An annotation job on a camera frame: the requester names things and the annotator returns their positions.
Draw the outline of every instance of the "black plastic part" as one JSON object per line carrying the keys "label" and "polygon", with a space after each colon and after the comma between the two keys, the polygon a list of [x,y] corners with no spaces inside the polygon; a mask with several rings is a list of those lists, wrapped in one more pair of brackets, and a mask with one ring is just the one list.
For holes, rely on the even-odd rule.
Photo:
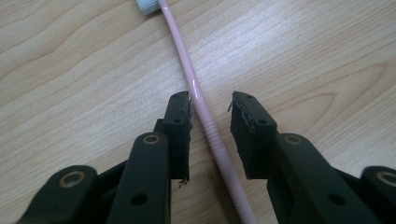
{"label": "black plastic part", "polygon": [[91,223],[106,223],[125,165],[126,161],[112,167],[98,176],[96,186],[98,200],[95,206],[95,215],[92,216]]}
{"label": "black plastic part", "polygon": [[[73,182],[81,177],[75,186]],[[35,195],[18,223],[87,223],[91,218],[96,171],[89,166],[70,166],[53,175]]]}
{"label": "black plastic part", "polygon": [[158,119],[154,131],[166,134],[169,139],[171,178],[190,180],[191,102],[189,93],[172,95],[163,119]]}
{"label": "black plastic part", "polygon": [[268,177],[271,160],[265,146],[278,134],[276,126],[255,97],[239,91],[233,93],[231,133],[247,179]]}
{"label": "black plastic part", "polygon": [[396,223],[396,171],[383,166],[363,170],[361,197],[383,223]]}
{"label": "black plastic part", "polygon": [[306,138],[282,133],[269,148],[276,165],[267,188],[279,223],[380,223]]}
{"label": "black plastic part", "polygon": [[136,138],[107,223],[170,223],[168,144],[163,133]]}

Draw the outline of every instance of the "wooden table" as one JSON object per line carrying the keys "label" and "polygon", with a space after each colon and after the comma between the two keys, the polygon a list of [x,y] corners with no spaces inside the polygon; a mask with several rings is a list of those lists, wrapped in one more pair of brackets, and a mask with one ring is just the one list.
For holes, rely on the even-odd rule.
{"label": "wooden table", "polygon": [[[394,1],[171,0],[207,101],[259,223],[276,223],[264,180],[247,181],[230,134],[233,91],[281,132],[310,139],[354,176],[396,169]],[[0,2],[0,223],[48,178],[127,159],[184,74],[161,13],[132,0]],[[173,181],[173,223],[238,223],[193,116],[191,181]]]}

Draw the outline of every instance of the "small hole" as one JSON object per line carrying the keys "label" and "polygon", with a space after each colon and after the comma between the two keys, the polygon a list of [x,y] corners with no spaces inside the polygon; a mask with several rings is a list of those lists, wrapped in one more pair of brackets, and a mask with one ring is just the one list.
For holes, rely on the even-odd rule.
{"label": "small hole", "polygon": [[327,197],[330,201],[332,201],[332,203],[335,203],[337,205],[346,205],[346,201],[341,196],[338,196],[336,194],[329,194]]}
{"label": "small hole", "polygon": [[148,200],[148,196],[144,193],[136,194],[132,200],[131,203],[133,205],[139,206],[145,203]]}

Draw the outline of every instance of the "circular hole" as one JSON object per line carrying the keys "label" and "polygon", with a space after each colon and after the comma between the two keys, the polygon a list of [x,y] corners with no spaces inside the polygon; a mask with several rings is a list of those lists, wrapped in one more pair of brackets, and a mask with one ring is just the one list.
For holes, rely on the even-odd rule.
{"label": "circular hole", "polygon": [[136,194],[132,199],[131,203],[133,205],[139,206],[144,204],[148,200],[148,196],[144,193]]}
{"label": "circular hole", "polygon": [[302,143],[301,138],[293,135],[285,136],[285,141],[293,145],[300,145]]}
{"label": "circular hole", "polygon": [[329,194],[327,196],[332,203],[335,203],[337,205],[346,205],[346,201],[343,199],[343,197],[336,195],[336,194]]}

